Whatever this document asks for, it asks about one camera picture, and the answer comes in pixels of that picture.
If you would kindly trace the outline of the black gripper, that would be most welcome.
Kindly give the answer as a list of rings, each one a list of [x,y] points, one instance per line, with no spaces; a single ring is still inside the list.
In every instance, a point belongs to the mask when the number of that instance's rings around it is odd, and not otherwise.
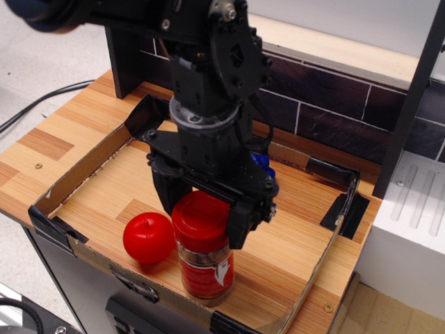
[[[164,211],[193,188],[229,204],[227,236],[231,249],[242,249],[249,232],[276,212],[279,186],[251,158],[264,153],[270,138],[255,140],[251,120],[199,128],[178,125],[175,132],[161,130],[162,120],[134,127],[135,139],[149,145],[148,164]]]

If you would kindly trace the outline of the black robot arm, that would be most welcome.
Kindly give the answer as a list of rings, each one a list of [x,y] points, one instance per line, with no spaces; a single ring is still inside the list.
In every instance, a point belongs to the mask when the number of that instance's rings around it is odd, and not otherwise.
[[[9,1],[31,28],[65,33],[96,24],[161,41],[170,60],[173,96],[167,113],[155,113],[139,139],[155,189],[167,213],[193,189],[229,204],[232,249],[276,212],[279,191],[252,160],[265,153],[269,132],[252,140],[252,111],[271,125],[258,90],[271,81],[271,59],[248,23],[245,1]]]

